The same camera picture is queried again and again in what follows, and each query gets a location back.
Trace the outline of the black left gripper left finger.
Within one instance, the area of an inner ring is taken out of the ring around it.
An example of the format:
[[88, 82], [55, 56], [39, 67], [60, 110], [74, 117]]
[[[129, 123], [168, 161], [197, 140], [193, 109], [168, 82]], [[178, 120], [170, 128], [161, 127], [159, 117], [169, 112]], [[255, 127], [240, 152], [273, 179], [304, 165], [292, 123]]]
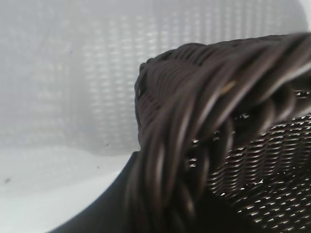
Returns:
[[138, 152], [129, 161], [115, 181], [90, 206], [68, 222], [52, 230], [53, 233], [130, 233], [124, 210], [126, 183]]

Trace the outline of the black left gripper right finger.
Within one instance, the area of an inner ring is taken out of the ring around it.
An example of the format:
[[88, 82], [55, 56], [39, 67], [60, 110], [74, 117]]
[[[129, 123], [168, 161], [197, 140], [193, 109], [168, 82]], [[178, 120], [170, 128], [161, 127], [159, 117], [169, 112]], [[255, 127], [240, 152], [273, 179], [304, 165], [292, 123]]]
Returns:
[[196, 204], [197, 222], [203, 233], [242, 233], [243, 221], [223, 199], [206, 191]]

